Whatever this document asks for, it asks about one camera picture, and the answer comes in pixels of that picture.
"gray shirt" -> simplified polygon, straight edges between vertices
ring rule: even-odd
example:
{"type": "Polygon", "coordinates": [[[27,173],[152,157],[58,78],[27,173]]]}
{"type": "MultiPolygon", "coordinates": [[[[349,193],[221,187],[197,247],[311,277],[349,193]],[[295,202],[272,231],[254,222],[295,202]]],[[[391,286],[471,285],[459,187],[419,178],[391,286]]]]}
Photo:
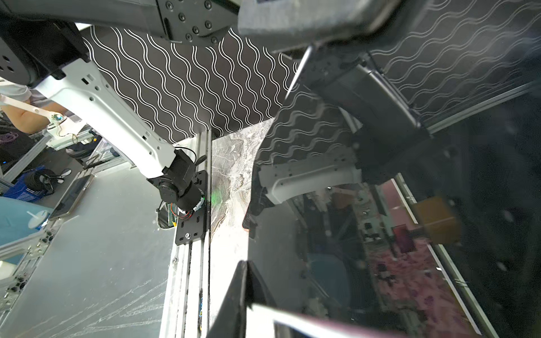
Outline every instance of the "gray shirt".
{"type": "Polygon", "coordinates": [[[39,91],[35,89],[30,89],[25,85],[16,84],[4,80],[0,77],[0,94],[11,97],[15,100],[26,101],[30,99],[30,103],[36,107],[44,107],[47,104],[51,103],[52,100],[43,96],[39,91]]]}

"metal table surface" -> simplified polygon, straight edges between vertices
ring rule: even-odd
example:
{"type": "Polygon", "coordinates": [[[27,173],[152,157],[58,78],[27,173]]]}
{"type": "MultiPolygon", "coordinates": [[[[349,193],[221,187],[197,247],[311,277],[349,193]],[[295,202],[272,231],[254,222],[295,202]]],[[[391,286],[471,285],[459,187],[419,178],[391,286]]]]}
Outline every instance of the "metal table surface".
{"type": "Polygon", "coordinates": [[[97,173],[0,336],[158,337],[174,236],[153,223],[159,201],[129,163],[97,173]]]}

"black and white wavy pattern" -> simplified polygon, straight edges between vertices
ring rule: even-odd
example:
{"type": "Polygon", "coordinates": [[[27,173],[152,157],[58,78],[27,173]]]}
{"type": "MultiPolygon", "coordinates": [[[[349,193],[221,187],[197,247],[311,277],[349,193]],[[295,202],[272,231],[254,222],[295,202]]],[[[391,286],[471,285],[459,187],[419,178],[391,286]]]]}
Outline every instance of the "black and white wavy pattern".
{"type": "Polygon", "coordinates": [[[291,60],[233,30],[216,48],[125,29],[93,26],[82,33],[115,91],[171,143],[209,128],[223,136],[274,117],[295,72],[291,60]]]}
{"type": "Polygon", "coordinates": [[[328,154],[337,147],[350,145],[351,136],[338,107],[326,104],[306,87],[299,86],[278,112],[254,163],[281,164],[328,154]]]}
{"type": "Polygon", "coordinates": [[[402,41],[372,56],[425,124],[532,80],[541,1],[436,0],[402,41]]]}

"red object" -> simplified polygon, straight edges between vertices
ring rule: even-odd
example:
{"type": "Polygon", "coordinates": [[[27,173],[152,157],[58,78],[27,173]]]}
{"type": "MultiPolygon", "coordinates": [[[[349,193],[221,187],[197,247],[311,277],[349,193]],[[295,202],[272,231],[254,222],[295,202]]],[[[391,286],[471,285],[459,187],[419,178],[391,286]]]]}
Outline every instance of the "red object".
{"type": "Polygon", "coordinates": [[[415,243],[410,236],[410,231],[405,224],[393,228],[394,240],[400,249],[400,252],[410,253],[416,251],[415,243]]]}

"gray marble tile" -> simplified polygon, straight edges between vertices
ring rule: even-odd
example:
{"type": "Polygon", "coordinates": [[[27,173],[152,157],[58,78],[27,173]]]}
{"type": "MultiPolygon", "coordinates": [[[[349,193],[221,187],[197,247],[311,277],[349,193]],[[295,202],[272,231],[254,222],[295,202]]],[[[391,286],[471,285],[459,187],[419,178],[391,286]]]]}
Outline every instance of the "gray marble tile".
{"type": "Polygon", "coordinates": [[[244,128],[212,144],[210,325],[237,263],[248,255],[248,232],[242,228],[242,220],[250,202],[255,153],[272,121],[244,128]]]}

